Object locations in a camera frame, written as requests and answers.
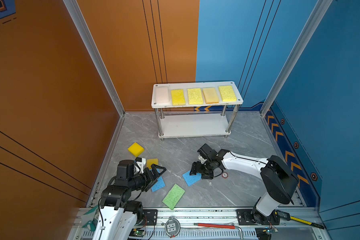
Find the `yellow foam sponge front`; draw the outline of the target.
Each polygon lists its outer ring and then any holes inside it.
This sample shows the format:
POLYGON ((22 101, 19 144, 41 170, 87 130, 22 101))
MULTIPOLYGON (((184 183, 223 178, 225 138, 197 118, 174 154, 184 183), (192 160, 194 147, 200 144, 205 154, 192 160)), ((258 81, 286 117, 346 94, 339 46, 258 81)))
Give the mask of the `yellow foam sponge front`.
POLYGON ((173 106, 184 106, 186 104, 183 89, 171 90, 171 97, 173 106))

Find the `orange-yellow thick sponge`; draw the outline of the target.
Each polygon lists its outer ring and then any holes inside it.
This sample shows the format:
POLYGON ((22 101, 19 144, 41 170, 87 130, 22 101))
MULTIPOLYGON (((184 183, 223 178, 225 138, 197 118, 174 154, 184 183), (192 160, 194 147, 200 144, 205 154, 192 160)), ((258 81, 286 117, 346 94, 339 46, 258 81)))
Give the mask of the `orange-yellow thick sponge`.
POLYGON ((218 104, 219 97, 215 88, 203 88, 203 94, 206 104, 218 104))

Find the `yellow cellulose sponge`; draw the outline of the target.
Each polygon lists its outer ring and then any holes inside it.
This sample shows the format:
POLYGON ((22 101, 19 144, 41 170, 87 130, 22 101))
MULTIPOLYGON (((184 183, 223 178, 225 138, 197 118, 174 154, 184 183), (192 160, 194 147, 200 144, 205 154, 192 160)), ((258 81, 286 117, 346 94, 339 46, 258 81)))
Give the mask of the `yellow cellulose sponge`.
POLYGON ((187 89, 187 92, 190 105, 202 105, 204 103, 200 88, 187 89))
POLYGON ((232 86, 219 86, 222 102, 236 102, 237 97, 232 86))

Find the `white foam sponge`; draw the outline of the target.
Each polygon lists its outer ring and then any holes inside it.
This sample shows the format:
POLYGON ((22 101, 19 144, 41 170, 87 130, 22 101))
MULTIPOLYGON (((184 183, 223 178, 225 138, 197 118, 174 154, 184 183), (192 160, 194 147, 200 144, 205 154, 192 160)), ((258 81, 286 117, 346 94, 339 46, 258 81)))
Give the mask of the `white foam sponge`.
POLYGON ((156 105, 168 105, 170 103, 168 87, 155 88, 155 101, 156 105))

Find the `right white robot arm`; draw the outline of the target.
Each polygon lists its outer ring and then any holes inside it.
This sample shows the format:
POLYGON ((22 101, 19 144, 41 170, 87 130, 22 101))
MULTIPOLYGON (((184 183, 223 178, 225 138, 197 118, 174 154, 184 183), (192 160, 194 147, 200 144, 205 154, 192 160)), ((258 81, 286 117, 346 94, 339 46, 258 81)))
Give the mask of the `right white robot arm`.
POLYGON ((293 195, 299 180, 280 157, 255 158, 225 149, 217 152, 207 144, 198 149, 198 154, 199 160, 192 163, 191 176, 201 175, 202 179, 212 180, 228 170, 262 181, 266 192, 250 211, 240 215, 240 219, 246 220, 249 225, 277 225, 280 215, 276 209, 280 205, 294 204, 293 195))

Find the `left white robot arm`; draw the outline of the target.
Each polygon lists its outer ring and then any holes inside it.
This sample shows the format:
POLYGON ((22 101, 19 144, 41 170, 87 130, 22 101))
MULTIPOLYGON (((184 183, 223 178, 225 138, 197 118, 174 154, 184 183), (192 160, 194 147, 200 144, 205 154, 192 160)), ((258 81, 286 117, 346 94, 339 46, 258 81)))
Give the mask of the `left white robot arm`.
POLYGON ((116 176, 111 178, 99 199, 100 217, 93 239, 127 240, 144 215, 142 203, 130 199, 132 192, 147 192, 166 170, 156 164, 142 170, 134 160, 120 161, 116 176))

